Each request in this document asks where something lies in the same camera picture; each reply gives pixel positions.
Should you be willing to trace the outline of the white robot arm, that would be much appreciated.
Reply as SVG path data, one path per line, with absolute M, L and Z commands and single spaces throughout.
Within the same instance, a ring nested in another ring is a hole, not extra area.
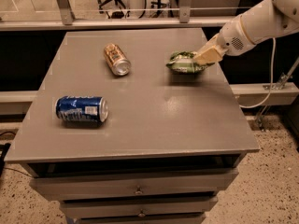
M 239 56 L 270 38 L 297 33 L 299 0 L 263 0 L 225 23 L 194 55 L 200 65 Z

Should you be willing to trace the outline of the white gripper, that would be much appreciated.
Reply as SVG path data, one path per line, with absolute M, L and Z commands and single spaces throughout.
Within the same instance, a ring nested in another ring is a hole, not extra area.
M 216 63 L 222 60 L 224 50 L 229 56 L 239 56 L 256 46 L 257 22 L 245 15 L 238 15 L 227 22 L 220 30 L 201 47 L 193 57 L 199 65 Z

